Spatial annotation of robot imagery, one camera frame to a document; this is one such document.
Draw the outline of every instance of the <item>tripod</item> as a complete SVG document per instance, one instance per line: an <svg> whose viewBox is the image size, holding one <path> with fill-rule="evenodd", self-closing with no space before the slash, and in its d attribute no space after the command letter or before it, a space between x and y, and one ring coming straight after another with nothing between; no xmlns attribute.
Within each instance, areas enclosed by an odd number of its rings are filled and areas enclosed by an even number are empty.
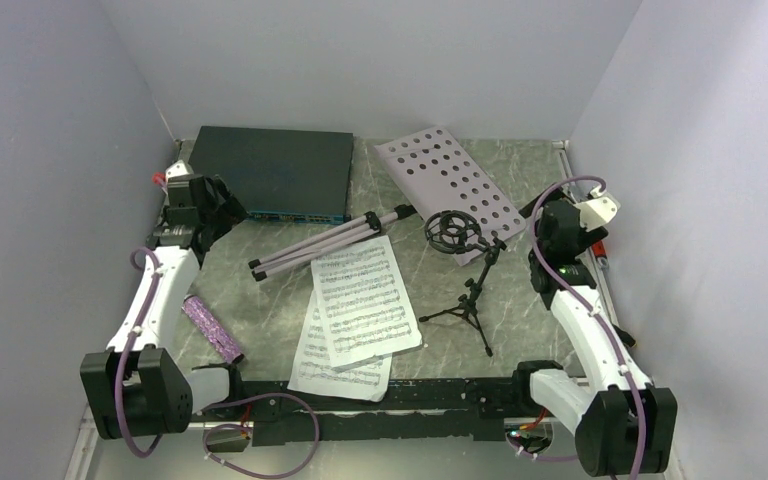
<svg viewBox="0 0 768 480"><path fill-rule="evenodd" d="M444 253L462 253L462 251L475 249L481 250L485 252L484 269L481 271L481 276L478 277L477 282L472 278L464 282L464 286L469 288L469 295L463 294L458 297L459 303L456 307L447 308L433 315L419 317L418 321L427 322L432 318L440 317L443 315L453 315L459 317L470 327L478 330L478 333L481 335L481 341L484 342L484 351L487 353L488 357L492 357L493 350L490 348L490 344L487 342L487 337L484 336L484 330L481 328L481 323L478 321L478 308L475 306L475 304L478 301L478 297L481 296L481 292L484 287L484 280L487 278L487 273L490 271L490 267L496 264L501 251L506 250L508 247L505 245L505 242L499 240L498 238L494 238L493 244L491 245L487 242L487 240L480 236L478 236L477 243L466 245L466 239L472 233L480 235L478 222L475 222L474 218L463 212L441 213L444 217L440 219L439 226L438 224L432 225L432 221L436 219L436 216L429 218L429 221L426 223L426 238L430 242L431 246ZM447 214L452 216L452 218L446 219L445 216ZM435 233L433 231L434 227L437 227L439 231ZM440 245L435 244L435 242L441 242L443 244L443 248L438 248Z"/></svg>

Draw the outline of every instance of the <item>tabletop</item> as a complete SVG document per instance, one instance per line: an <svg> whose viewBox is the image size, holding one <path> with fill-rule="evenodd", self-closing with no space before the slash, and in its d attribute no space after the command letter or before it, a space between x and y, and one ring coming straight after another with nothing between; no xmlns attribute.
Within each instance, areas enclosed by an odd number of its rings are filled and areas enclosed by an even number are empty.
<svg viewBox="0 0 768 480"><path fill-rule="evenodd" d="M355 139L349 209L352 217L379 215L409 203L375 156L386 140ZM562 178L549 141L461 140L461 145L518 208ZM180 157L188 159L192 142ZM418 215L385 229L417 317L457 305L464 281L478 278L481 258L459 267L428 247ZM313 289L310 267L296 267L255 282L249 260L273 253L329 228L323 225L244 221L216 242L191 293L198 295L246 355L246 380L288 380ZM507 251L490 270L478 300L478 315L494 356L488 357L476 330L461 319L439 317L419 324L422 345L393 355L390 378L510 376L518 362L552 359L570 374L580 364L560 324L529 282L527 233L508 240ZM221 357L182 313L173 354L182 371Z"/></svg>
<svg viewBox="0 0 768 480"><path fill-rule="evenodd" d="M87 472L88 480L198 479L239 480L241 476L214 462L204 461L201 430L166 435L148 460L135 457L125 442L99 442ZM285 472L305 457L309 442L280 447L249 448L243 453L224 453L223 458L255 472ZM563 427L547 455L575 452L572 435ZM517 457L505 442L474 442L468 437L381 439L351 442L322 442L310 464L293 480L391 480L394 478L452 480L476 478L535 478L588 480L578 462L532 462ZM662 474L640 475L640 480L664 480Z"/></svg>

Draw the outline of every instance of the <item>mini tripod stand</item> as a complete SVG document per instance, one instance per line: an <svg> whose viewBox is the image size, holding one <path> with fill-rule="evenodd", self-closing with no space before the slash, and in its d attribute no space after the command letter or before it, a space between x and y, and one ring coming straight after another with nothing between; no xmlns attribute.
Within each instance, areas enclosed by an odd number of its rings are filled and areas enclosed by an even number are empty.
<svg viewBox="0 0 768 480"><path fill-rule="evenodd" d="M463 294L458 297L458 305L453 308L447 308L433 315L419 317L420 322L427 322L432 318L442 315L454 315L465 321L470 327L478 330L481 340L484 342L484 351L488 357L493 356L493 350L487 343L484 336L484 330L481 329L481 323L478 321L478 308L475 306L478 297L484 286L484 280L490 267L496 264L499 254L508 247L505 242L498 238L493 239L491 245L481 236L481 227L471 215L460 211L446 210L436 213L429 217L425 222L425 238L428 244L435 250L454 255L466 253L470 250L481 250L484 252L484 269L476 282L470 278L464 282L464 286L469 288L469 295Z"/></svg>

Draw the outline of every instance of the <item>red wire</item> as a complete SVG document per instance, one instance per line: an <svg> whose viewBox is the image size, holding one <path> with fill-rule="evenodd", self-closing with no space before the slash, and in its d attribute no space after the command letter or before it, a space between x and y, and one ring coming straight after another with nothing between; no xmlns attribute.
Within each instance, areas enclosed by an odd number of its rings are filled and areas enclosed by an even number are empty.
<svg viewBox="0 0 768 480"><path fill-rule="evenodd" d="M534 420L531 423L527 423L525 425L520 426L519 429L520 430L532 430L532 429L534 429L535 427L537 427L537 425L540 425L540 422L542 422L543 419L546 418L546 415L548 413L549 413L549 411L544 408L542 411L540 411L540 415L537 416L536 420Z"/></svg>
<svg viewBox="0 0 768 480"><path fill-rule="evenodd" d="M240 426L245 428L245 423L249 421L249 414L251 413L251 404L246 405L246 413L243 414L243 418L240 419ZM246 432L240 432L243 436L248 438Z"/></svg>

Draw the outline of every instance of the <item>metal rod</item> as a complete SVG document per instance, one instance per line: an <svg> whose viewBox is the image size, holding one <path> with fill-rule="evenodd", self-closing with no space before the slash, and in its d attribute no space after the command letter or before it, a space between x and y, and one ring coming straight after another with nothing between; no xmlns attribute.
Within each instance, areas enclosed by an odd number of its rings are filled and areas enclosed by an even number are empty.
<svg viewBox="0 0 768 480"><path fill-rule="evenodd" d="M255 272L263 272L267 270L272 270L273 268L277 267L280 264L286 263L287 260L291 260L294 258L300 258L306 255L309 255L311 253L318 253L322 251L323 248L327 247L328 245L332 245L334 243L340 242L345 238L352 237L356 235L360 231L365 231L366 229L369 229L369 224L364 223L358 227L352 228L346 232L340 232L337 235L334 235L332 237L328 237L324 240L320 240L315 245L311 245L309 247L303 248L301 250L297 250L295 252L289 253L287 255L283 255L279 258L276 258L274 260L271 260L265 264L260 264L254 268Z"/></svg>
<svg viewBox="0 0 768 480"><path fill-rule="evenodd" d="M337 250L339 248L345 247L346 245L351 245L352 243L355 243L355 242L357 242L359 240L363 240L364 238L371 237L372 235L375 235L376 233L378 233L378 231L373 230L372 228L370 228L367 225L367 228L366 228L365 231L358 232L355 235L353 235L351 237L348 237L348 238L345 238L345 239L343 239L342 241L340 241L338 243L334 243L334 244L328 245L327 247L323 248L322 250L320 250L318 252L309 253L309 254L305 255L304 257L299 257L299 258L290 260L287 263L281 264L281 265L279 265L279 266L277 266L277 267L275 267L275 268L273 268L271 270L267 270L267 271L265 271L263 273L266 274L266 277L275 275L276 273L281 273L284 270L288 270L288 269L293 268L293 267L295 267L297 265L302 265L304 263L307 263L307 262L309 262L309 261L311 261L311 260L313 260L313 259L315 259L315 258L317 258L319 256L325 255L326 253L333 252L334 250Z"/></svg>
<svg viewBox="0 0 768 480"><path fill-rule="evenodd" d="M334 236L334 235L336 235L336 234L338 234L340 232L343 232L343 231L346 231L348 229L351 229L351 228L353 228L353 227L355 227L357 225L360 225L362 223L366 223L366 217L356 218L356 219L354 219L354 220L352 220L352 221L350 221L348 223L344 223L344 224L339 225L337 227L328 229L328 230L326 230L326 231L324 231L324 232L322 232L320 234L314 235L314 236L308 238L307 240L302 240L301 242L299 242L299 243L297 243L295 245L290 245L289 247L287 247L287 248L285 248L283 250L279 250L279 251L273 253L272 255L267 255L267 256L259 259L260 263L267 263L267 262L270 262L272 260L275 260L276 258L281 258L284 255L287 255L288 253L295 252L296 250L299 250L301 248L307 247L308 245L312 245L312 244L314 244L314 243L316 243L316 242L318 242L320 240L323 240L325 238Z"/></svg>
<svg viewBox="0 0 768 480"><path fill-rule="evenodd" d="M381 217L379 219L379 222L381 222L381 226L382 227L385 227L385 226L387 226L387 225L389 225L391 223L394 223L398 219L399 219L399 214L398 213L390 212L387 215L384 215L383 217ZM302 256L307 256L307 255L309 255L311 253L321 254L322 249L324 249L325 247L327 247L329 245L333 245L334 243L340 242L340 241L342 241L345 238L352 237L355 234L357 234L358 231L359 231L358 229L352 229L352 230L350 230L348 232L340 233L340 234L335 235L333 237L326 238L325 240L322 240L322 241L320 241L319 243L317 243L315 245L311 245L311 246L303 248L301 250L289 253L289 254L284 255L284 256L282 256L280 258L273 259L273 260L271 260L271 261L269 261L267 263L261 263L260 265L258 265L258 266L256 266L254 268L254 271L257 273L257 272L265 272L265 271L269 271L269 270L274 270L279 265L287 263L290 260L293 260L293 259L296 259L296 258L300 258Z"/></svg>

